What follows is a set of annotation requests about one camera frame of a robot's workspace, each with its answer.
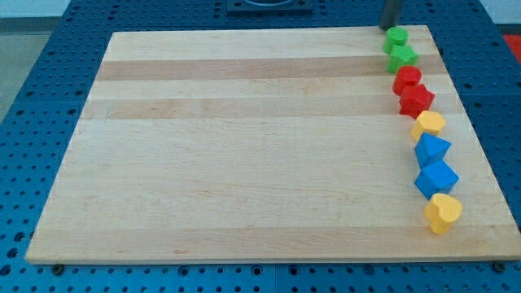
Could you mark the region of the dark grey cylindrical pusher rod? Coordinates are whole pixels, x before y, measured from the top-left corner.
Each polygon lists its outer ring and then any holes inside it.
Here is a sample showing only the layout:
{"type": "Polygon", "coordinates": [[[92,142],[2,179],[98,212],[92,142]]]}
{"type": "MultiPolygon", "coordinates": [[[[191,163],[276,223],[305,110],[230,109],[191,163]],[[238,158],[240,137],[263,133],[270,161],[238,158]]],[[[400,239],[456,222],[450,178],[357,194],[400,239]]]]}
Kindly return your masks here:
{"type": "Polygon", "coordinates": [[[379,19],[379,28],[388,31],[396,27],[401,16],[405,0],[384,0],[383,10],[379,19]]]}

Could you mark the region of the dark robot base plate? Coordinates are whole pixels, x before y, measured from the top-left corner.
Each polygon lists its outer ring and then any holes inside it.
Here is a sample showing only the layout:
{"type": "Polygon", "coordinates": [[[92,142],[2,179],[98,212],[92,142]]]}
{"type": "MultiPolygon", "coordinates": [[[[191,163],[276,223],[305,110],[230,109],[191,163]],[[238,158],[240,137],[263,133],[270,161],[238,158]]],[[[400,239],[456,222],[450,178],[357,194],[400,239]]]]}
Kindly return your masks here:
{"type": "Polygon", "coordinates": [[[242,12],[310,12],[313,0],[225,0],[228,14],[242,12]]]}

